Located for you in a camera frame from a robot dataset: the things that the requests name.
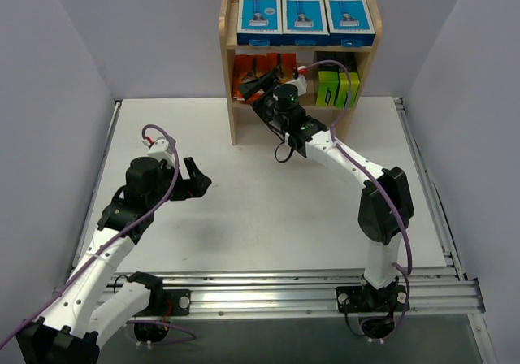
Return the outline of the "blue Harry's razor box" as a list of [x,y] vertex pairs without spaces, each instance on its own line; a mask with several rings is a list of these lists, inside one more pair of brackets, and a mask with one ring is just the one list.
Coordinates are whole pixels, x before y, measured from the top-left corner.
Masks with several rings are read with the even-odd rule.
[[375,28],[366,0],[324,0],[331,46],[372,46]]
[[282,0],[282,44],[326,46],[329,31],[324,0]]

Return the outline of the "orange razor pack top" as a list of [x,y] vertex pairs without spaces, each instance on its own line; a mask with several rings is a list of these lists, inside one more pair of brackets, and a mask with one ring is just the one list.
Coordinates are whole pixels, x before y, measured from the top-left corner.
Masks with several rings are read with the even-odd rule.
[[239,90],[239,85],[248,83],[257,77],[256,64],[257,61],[252,55],[239,54],[235,57],[232,83],[232,95],[234,99],[239,101],[244,100]]

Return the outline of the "orange razor pack front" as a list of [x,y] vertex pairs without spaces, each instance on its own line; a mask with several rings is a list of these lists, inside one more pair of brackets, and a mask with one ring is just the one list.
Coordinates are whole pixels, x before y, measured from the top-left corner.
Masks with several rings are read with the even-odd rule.
[[297,69],[297,56],[294,53],[267,53],[267,66],[281,83],[293,80],[293,71]]

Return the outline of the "orange razor pack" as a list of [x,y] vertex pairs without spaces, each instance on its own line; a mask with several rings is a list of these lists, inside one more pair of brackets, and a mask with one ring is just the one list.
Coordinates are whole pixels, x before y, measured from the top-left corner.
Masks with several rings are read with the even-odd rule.
[[293,80],[293,71],[297,69],[297,56],[294,53],[267,53],[267,66],[281,83]]
[[248,83],[257,77],[256,64],[257,61],[252,55],[239,54],[235,57],[232,83],[232,95],[234,99],[239,101],[244,100],[239,90],[239,85]]
[[259,78],[271,70],[270,60],[266,55],[255,54],[251,55],[250,59],[249,76],[251,78]]

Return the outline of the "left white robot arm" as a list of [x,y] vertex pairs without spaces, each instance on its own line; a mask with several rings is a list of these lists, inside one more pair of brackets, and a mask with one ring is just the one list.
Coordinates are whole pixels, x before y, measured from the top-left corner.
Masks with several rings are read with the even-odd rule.
[[180,309],[179,298],[164,290],[161,278],[134,272],[113,297],[102,305],[98,300],[154,221],[152,209],[162,199],[179,202],[206,194],[210,177],[191,157],[184,165],[187,178],[169,158],[131,161],[66,290],[17,332],[27,363],[95,363],[106,342],[127,324],[133,325],[138,344],[164,344],[172,328],[167,320]]

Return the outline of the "white Harry's razor blister pack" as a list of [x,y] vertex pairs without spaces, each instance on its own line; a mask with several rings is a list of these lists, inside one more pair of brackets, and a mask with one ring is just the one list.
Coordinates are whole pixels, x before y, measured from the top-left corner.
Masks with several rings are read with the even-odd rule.
[[239,46],[282,45],[281,0],[239,0],[236,39]]

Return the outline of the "black green Gillette box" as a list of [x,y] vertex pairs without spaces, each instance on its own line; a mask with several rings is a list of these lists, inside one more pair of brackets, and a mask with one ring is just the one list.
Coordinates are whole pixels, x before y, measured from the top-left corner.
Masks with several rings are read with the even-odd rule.
[[340,87],[339,68],[333,63],[314,67],[316,106],[334,107]]
[[353,53],[337,53],[336,60],[342,63],[349,71],[350,77],[339,69],[338,70],[338,89],[336,92],[336,108],[353,108],[358,94],[360,85],[360,77],[358,74],[358,66]]

